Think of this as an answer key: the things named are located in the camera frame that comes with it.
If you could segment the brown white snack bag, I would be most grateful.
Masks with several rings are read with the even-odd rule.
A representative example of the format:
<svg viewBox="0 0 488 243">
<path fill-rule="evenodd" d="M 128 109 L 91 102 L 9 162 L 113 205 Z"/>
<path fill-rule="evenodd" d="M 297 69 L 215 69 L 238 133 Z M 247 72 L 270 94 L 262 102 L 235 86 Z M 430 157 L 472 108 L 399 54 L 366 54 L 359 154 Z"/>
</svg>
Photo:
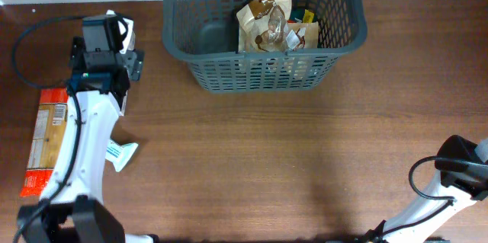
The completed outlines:
<svg viewBox="0 0 488 243">
<path fill-rule="evenodd" d="M 291 0 L 251 0 L 236 13 L 241 53 L 296 50 L 305 41 L 304 27 L 293 29 Z"/>
</svg>

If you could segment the beige noodle packet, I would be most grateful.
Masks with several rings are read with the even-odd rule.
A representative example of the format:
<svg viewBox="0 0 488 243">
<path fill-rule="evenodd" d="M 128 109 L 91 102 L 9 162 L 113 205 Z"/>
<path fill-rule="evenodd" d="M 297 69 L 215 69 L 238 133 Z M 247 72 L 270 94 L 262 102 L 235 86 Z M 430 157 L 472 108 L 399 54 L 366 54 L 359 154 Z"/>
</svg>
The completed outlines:
<svg viewBox="0 0 488 243">
<path fill-rule="evenodd" d="M 266 49 L 270 51 L 275 51 L 278 48 L 280 51 L 297 51 L 299 49 L 316 49 L 318 45 L 319 37 L 319 23 L 289 23 L 285 28 L 284 32 L 286 36 L 284 41 L 278 46 L 267 46 Z M 252 46 L 249 38 L 242 28 L 239 29 L 239 53 L 262 53 Z M 284 60 L 282 69 L 292 74 L 294 79 L 302 79 L 306 74 L 306 69 L 308 64 L 305 61 L 300 60 L 297 67 L 294 68 L 294 58 L 289 58 Z"/>
</svg>

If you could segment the green coffee bag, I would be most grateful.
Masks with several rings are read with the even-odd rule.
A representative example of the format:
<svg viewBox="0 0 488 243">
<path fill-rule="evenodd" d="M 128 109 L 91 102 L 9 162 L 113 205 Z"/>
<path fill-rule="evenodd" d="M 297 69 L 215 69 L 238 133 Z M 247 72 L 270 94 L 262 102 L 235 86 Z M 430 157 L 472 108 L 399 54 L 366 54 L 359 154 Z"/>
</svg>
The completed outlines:
<svg viewBox="0 0 488 243">
<path fill-rule="evenodd" d="M 287 19 L 288 23 L 314 23 L 316 22 L 316 15 L 305 8 L 296 8 L 291 11 L 290 17 Z"/>
</svg>

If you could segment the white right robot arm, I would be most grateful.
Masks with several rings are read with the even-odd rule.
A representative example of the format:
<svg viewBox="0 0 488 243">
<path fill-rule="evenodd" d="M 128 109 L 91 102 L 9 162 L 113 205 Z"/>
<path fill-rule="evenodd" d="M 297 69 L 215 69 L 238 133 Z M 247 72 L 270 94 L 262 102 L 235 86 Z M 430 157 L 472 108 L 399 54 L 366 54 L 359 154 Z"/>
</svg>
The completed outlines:
<svg viewBox="0 0 488 243">
<path fill-rule="evenodd" d="M 424 190 L 414 172 L 432 161 L 435 173 Z M 409 185 L 417 194 L 407 208 L 382 221 L 358 242 L 427 242 L 429 237 L 461 210 L 487 198 L 487 141 L 476 144 L 450 136 L 437 155 L 418 160 L 409 170 Z"/>
</svg>

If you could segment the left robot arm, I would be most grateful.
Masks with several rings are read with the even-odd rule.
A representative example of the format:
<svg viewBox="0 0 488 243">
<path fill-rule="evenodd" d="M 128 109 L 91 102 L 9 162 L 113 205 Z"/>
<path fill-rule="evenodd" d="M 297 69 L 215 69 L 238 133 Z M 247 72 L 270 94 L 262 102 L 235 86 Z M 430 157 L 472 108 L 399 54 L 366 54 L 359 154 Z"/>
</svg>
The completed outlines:
<svg viewBox="0 0 488 243">
<path fill-rule="evenodd" d="M 18 211 L 14 240 L 26 242 L 157 242 L 132 235 L 104 207 L 102 182 L 111 133 L 130 88 L 122 44 L 95 37 L 72 42 L 66 128 L 50 179 L 36 205 Z"/>
</svg>

